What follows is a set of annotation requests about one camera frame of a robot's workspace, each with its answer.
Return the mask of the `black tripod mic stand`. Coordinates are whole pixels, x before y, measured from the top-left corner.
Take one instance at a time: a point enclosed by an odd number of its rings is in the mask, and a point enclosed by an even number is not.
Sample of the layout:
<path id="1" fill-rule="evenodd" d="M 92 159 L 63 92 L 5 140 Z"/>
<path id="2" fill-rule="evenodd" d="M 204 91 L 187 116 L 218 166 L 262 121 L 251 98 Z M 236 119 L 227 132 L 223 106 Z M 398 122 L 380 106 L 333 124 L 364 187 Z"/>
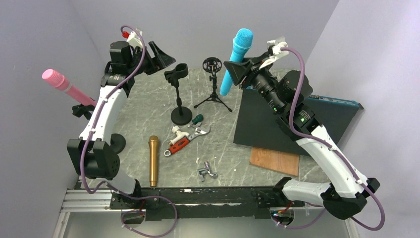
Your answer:
<path id="1" fill-rule="evenodd" d="M 217 94 L 217 73 L 222 69 L 222 63 L 221 60 L 216 57 L 209 57 L 203 61 L 202 68 L 205 72 L 210 73 L 209 81 L 212 82 L 212 93 L 201 101 L 200 103 L 193 106 L 194 109 L 196 109 L 198 106 L 203 104 L 204 102 L 217 102 L 224 105 L 229 112 L 233 112 L 231 108 L 229 108 L 220 98 Z"/>

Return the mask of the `blue microphone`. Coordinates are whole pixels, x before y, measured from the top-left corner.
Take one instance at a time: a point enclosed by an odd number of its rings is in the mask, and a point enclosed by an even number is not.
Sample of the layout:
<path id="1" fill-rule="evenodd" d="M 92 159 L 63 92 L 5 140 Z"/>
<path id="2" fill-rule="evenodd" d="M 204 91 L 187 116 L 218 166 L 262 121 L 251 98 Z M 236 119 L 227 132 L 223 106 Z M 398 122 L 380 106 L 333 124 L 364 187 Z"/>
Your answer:
<path id="1" fill-rule="evenodd" d="M 234 62 L 241 62 L 247 51 L 252 46 L 253 37 L 254 34 L 250 29 L 239 29 L 233 38 L 232 53 L 229 60 Z M 232 84 L 233 82 L 231 76 L 229 72 L 226 71 L 220 86 L 220 95 L 226 96 L 229 93 Z"/>

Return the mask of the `blue mic round-base stand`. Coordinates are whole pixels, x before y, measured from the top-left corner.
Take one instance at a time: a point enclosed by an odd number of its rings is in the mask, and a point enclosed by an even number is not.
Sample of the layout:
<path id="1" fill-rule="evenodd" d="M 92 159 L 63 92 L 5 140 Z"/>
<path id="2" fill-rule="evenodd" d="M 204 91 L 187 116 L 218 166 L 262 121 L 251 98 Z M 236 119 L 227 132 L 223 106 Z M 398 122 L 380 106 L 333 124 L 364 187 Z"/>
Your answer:
<path id="1" fill-rule="evenodd" d="M 177 107 L 172 110 L 170 119 L 175 125 L 186 125 L 192 120 L 192 112 L 189 108 L 182 106 L 182 100 L 179 93 L 179 79 L 188 75 L 188 66 L 186 63 L 179 63 L 173 70 L 164 73 L 167 82 L 176 90 Z"/>

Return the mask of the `gold microphone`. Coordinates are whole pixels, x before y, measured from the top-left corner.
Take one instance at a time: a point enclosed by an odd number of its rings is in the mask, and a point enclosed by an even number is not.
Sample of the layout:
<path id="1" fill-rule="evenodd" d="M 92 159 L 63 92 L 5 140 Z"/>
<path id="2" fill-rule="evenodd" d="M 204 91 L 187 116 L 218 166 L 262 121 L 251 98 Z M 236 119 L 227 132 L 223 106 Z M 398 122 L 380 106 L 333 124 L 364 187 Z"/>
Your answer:
<path id="1" fill-rule="evenodd" d="M 150 161 L 150 187 L 157 186 L 158 180 L 158 152 L 160 147 L 159 138 L 156 135 L 149 137 L 149 161 Z"/>

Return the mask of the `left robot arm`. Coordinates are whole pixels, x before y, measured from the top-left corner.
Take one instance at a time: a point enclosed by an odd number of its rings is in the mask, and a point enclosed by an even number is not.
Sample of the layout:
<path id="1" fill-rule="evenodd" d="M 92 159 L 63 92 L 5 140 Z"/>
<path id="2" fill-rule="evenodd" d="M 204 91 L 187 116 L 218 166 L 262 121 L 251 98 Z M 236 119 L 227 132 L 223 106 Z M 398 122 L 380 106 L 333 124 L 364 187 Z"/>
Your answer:
<path id="1" fill-rule="evenodd" d="M 119 112 L 127 100 L 138 74 L 154 74 L 171 64 L 175 58 L 162 51 L 154 41 L 147 47 L 133 46 L 126 41 L 110 45 L 110 61 L 101 79 L 100 95 L 85 129 L 77 139 L 69 139 L 67 151 L 85 189 L 87 179 L 98 179 L 117 193 L 123 202 L 136 208 L 142 202 L 139 183 L 120 168 L 118 154 L 124 149 L 125 138 L 113 133 Z"/>

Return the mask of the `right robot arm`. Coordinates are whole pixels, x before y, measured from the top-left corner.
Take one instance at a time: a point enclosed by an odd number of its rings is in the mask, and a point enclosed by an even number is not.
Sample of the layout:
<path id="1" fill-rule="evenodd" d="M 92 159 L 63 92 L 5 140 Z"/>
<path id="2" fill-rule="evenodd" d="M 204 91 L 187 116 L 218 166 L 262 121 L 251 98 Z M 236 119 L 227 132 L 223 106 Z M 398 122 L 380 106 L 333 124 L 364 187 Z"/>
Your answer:
<path id="1" fill-rule="evenodd" d="M 279 206 L 302 201 L 323 206 L 334 217 L 345 220 L 362 211 L 367 198 L 378 190 L 375 178 L 361 174 L 338 148 L 326 127 L 304 100 L 313 89 L 300 71 L 287 73 L 278 80 L 257 58 L 242 63 L 225 61 L 232 81 L 239 87 L 252 86 L 276 115 L 280 129 L 302 147 L 329 178 L 328 183 L 281 179 L 273 188 L 273 200 Z"/>

